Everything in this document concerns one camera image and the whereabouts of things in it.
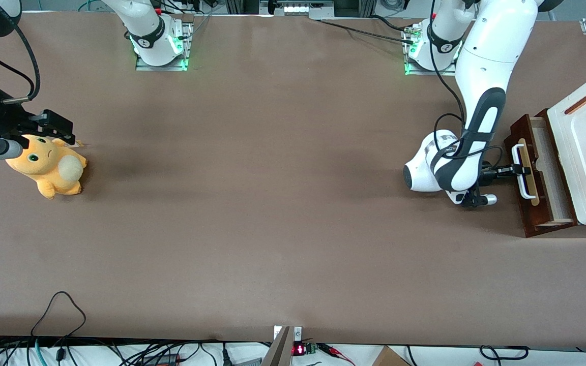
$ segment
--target black joint band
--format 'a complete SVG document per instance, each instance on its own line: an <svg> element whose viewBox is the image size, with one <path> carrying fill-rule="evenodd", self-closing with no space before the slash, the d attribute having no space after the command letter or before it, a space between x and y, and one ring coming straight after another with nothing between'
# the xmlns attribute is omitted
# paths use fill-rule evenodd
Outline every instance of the black joint band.
<svg viewBox="0 0 586 366"><path fill-rule="evenodd" d="M155 28L155 30L149 33L148 35L138 36L128 32L130 37L132 37L135 43L139 45L141 48L153 48L153 45L155 44L156 40L160 39L160 37L162 37L162 35L164 34L164 19L162 19L160 16L158 16L158 19L160 20L158 27Z"/></svg>
<svg viewBox="0 0 586 366"><path fill-rule="evenodd" d="M440 37L435 35L432 27L426 28L426 35L428 35L428 39L430 39L431 44L433 44L435 46L435 48L437 48L437 51L440 53L451 52L454 48L456 48L458 46L458 44L460 44L462 37L464 37L464 35L463 35L459 39L451 40L451 41L446 40L446 39L441 39Z"/></svg>
<svg viewBox="0 0 586 366"><path fill-rule="evenodd" d="M474 132L470 130L462 130L460 138L468 141L481 141L489 143L494 138L494 132Z"/></svg>

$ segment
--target wooden drawer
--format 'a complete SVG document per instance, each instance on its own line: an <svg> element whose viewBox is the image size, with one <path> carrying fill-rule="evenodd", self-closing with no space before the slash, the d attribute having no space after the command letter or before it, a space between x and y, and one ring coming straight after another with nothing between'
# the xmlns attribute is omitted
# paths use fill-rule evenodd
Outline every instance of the wooden drawer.
<svg viewBox="0 0 586 366"><path fill-rule="evenodd" d="M530 167L531 174L523 184L535 199L525 199L515 181L519 210L526 237L546 234L578 225L576 213L562 165L555 150L553 132L548 123L546 109L535 117L528 114L511 127L511 135L505 139L505 147L512 156L513 147L522 143L521 162Z"/></svg>

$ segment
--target table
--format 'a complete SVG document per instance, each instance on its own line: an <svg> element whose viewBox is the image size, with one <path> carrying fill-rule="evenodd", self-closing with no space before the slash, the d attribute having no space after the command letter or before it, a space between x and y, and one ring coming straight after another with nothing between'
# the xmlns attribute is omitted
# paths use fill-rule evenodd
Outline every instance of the table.
<svg viewBox="0 0 586 366"><path fill-rule="evenodd" d="M290 324L335 343L586 347L586 238L523 239L510 181L477 210L405 188L456 105L437 78L404 75L399 44L215 17L189 71L135 72L114 14L20 25L42 73L26 108L74 121L91 166L82 195L48 201L0 162L0 334L28 334L67 290L81 336L265 341ZM31 72L15 35L0 56ZM496 142L584 81L579 25L537 23ZM0 88L26 93L2 68ZM38 332L78 323L59 299Z"/></svg>

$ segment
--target white drawer handle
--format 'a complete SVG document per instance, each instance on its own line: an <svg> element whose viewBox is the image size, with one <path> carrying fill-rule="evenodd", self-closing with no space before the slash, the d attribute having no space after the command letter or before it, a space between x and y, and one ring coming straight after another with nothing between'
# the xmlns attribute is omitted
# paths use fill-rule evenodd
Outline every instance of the white drawer handle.
<svg viewBox="0 0 586 366"><path fill-rule="evenodd" d="M523 144L516 144L512 147L512 161L514 164L521 165L521 159L519 159L519 148L522 148ZM519 183L519 193L524 199L535 199L537 196L528 194L526 191L526 181L523 178L523 174L517 174L517 182Z"/></svg>

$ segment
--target orange plush toy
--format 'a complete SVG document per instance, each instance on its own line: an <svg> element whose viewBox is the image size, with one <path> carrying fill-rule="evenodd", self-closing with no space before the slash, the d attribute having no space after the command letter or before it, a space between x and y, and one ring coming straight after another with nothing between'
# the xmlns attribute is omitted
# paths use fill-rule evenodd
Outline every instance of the orange plush toy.
<svg viewBox="0 0 586 366"><path fill-rule="evenodd" d="M20 156L7 159L6 162L21 174L35 180L38 190L47 199L55 194L77 195L81 193L78 181L87 160L65 147L60 139L50 141L47 137L24 135L28 139L28 148Z"/></svg>

